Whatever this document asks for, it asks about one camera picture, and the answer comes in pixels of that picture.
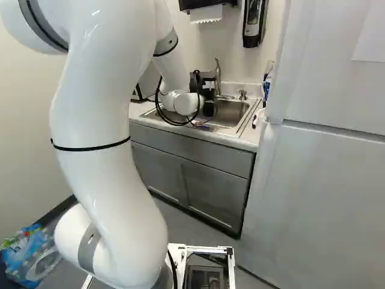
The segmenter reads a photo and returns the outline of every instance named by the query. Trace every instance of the cabinet door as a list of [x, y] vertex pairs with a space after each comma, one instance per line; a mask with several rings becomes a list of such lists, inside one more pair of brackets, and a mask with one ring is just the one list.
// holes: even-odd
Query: cabinet door
[[149, 190], [187, 206], [180, 158], [135, 142], [132, 142], [132, 153]]
[[189, 207], [238, 232], [248, 181], [189, 161], [183, 162], [182, 174]]

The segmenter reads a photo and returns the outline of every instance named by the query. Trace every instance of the refrigerator door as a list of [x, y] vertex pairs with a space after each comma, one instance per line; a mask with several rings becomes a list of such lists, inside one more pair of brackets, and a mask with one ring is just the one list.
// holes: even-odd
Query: refrigerator door
[[267, 125], [238, 263], [282, 289], [384, 288], [384, 139], [318, 129]]
[[296, 0], [267, 114], [385, 135], [385, 1]]

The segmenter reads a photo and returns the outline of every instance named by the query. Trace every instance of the sink faucet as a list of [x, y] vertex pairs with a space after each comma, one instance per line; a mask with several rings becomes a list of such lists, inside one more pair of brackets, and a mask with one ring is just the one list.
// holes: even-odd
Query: sink faucet
[[215, 62], [217, 63], [217, 67], [215, 68], [215, 89], [217, 91], [217, 96], [219, 96], [219, 95], [222, 95], [222, 91], [221, 91], [222, 70], [221, 70], [221, 66], [219, 65], [218, 58], [215, 58]]
[[246, 90], [240, 90], [240, 91], [238, 92], [238, 94], [240, 95], [240, 96], [239, 96], [239, 100], [240, 100], [240, 101], [246, 101], [246, 100], [247, 100], [247, 96], [246, 96], [247, 91], [246, 91]]

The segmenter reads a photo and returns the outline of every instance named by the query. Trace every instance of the sink basin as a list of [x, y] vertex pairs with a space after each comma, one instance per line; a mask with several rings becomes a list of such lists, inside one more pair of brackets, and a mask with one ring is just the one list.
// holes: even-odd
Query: sink basin
[[[218, 98], [218, 111], [214, 117], [205, 117], [202, 112], [193, 120], [192, 124], [187, 124], [186, 127], [194, 129], [202, 129], [205, 131], [218, 132], [229, 135], [238, 135], [242, 124], [249, 116], [251, 110], [259, 103], [258, 99], [249, 99], [247, 101], [239, 101], [237, 99]], [[185, 122], [186, 117], [181, 116], [172, 111], [162, 108], [163, 113], [172, 120], [177, 122]], [[141, 115], [146, 119], [157, 120], [163, 122], [156, 108]]]

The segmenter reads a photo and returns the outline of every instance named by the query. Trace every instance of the soap dispenser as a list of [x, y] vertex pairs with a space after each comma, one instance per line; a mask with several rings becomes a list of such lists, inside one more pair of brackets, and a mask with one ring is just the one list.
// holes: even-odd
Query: soap dispenser
[[243, 47], [255, 48], [263, 41], [269, 0], [245, 0]]

